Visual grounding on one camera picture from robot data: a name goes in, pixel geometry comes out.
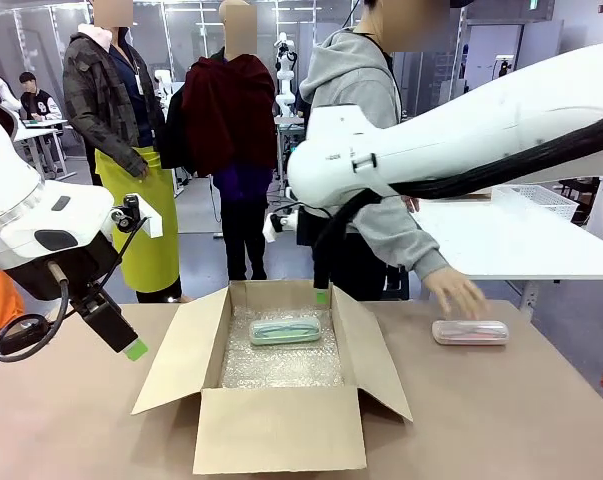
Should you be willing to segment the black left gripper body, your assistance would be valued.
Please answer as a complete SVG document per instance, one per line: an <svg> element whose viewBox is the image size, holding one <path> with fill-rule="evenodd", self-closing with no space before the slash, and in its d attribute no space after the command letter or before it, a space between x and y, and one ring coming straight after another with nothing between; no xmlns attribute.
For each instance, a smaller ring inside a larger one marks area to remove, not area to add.
<svg viewBox="0 0 603 480"><path fill-rule="evenodd" d="M86 298L95 289L98 279L117 263L118 252L110 241L99 233L88 245L55 252L6 273L37 300L51 301L61 297L57 280L49 265L58 265L69 282L71 301Z"/></svg>

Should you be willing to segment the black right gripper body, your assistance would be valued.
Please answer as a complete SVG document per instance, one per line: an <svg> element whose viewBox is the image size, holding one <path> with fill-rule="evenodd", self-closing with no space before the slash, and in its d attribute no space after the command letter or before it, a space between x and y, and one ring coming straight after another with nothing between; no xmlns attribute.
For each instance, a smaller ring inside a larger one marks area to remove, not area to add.
<svg viewBox="0 0 603 480"><path fill-rule="evenodd" d="M299 246L314 248L331 215L324 210L302 205L297 211L296 241Z"/></svg>

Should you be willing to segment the person's right hand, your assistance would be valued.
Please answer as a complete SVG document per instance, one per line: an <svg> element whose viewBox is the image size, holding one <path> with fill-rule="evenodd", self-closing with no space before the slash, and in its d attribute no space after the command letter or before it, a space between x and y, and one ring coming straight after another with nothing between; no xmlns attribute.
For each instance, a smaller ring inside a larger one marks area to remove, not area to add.
<svg viewBox="0 0 603 480"><path fill-rule="evenodd" d="M453 307L469 320L479 320L487 309L483 291L468 277L452 267L438 269L423 279L423 285L433 293L442 311L449 315Z"/></svg>

